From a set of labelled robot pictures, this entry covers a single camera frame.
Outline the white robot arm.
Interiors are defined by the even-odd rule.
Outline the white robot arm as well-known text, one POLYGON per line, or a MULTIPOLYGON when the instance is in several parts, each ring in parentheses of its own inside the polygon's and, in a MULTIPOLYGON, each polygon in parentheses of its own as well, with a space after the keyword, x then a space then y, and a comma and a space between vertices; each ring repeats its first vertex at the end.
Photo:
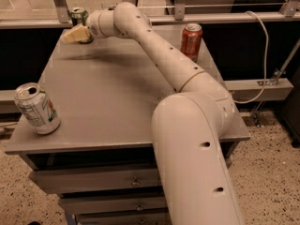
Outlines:
POLYGON ((174 91, 152 117, 153 147, 172 225, 244 225, 219 144, 236 114, 232 95, 154 31, 129 2, 93 12, 62 39, 72 43, 89 37, 135 40, 174 91))

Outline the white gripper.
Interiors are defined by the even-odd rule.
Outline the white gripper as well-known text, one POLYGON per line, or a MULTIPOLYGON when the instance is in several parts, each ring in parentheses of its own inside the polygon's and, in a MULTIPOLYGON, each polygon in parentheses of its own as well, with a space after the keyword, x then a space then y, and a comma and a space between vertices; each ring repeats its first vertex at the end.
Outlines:
POLYGON ((94 38, 118 38, 121 36, 121 32, 114 25, 112 10, 104 9, 94 11, 88 16, 86 26, 78 24, 67 30, 63 34, 63 41, 66 43, 89 43, 92 41, 91 35, 94 38))

